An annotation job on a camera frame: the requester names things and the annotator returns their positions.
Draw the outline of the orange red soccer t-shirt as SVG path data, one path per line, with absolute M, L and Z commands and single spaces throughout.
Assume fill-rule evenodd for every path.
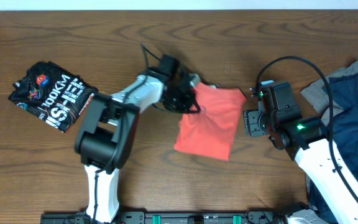
M 200 112 L 184 114 L 174 150 L 223 161 L 229 160 L 246 97 L 238 88 L 195 88 Z

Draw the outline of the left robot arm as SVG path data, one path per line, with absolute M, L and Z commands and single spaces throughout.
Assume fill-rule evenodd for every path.
M 75 141 L 88 176 L 89 204 L 83 223 L 115 220 L 119 172 L 131 152 L 139 116 L 160 101 L 167 82 L 167 76 L 146 70 L 120 92 L 94 95 Z

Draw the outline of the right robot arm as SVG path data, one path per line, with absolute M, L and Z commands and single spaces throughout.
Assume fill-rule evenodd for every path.
M 262 108 L 245 110 L 244 123 L 247 135 L 268 136 L 303 169 L 338 223 L 358 223 L 358 181 L 318 117 L 304 118 L 298 107 Z

